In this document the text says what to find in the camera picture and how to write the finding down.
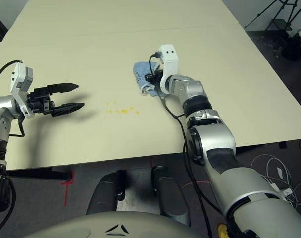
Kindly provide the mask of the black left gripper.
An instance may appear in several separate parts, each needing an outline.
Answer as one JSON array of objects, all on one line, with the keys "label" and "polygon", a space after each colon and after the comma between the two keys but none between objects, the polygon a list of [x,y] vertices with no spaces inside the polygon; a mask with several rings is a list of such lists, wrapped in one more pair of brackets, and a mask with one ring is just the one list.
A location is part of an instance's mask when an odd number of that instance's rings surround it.
[{"label": "black left gripper", "polygon": [[54,107],[50,96],[54,93],[65,93],[77,89],[79,86],[73,83],[52,84],[46,87],[36,88],[27,95],[27,105],[33,113],[50,114],[53,117],[66,115],[75,112],[82,107],[84,103],[67,103],[59,107]]}]

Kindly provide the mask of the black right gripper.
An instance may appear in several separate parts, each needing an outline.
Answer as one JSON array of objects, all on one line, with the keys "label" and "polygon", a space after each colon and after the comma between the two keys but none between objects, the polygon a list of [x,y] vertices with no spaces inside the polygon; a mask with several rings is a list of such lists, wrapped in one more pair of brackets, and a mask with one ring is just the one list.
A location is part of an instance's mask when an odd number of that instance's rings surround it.
[{"label": "black right gripper", "polygon": [[152,81],[153,85],[159,86],[160,82],[161,82],[161,79],[162,79],[162,76],[163,76],[163,70],[156,70],[156,71],[153,72],[153,75],[152,74],[146,74],[145,75],[145,80],[146,81]]}]

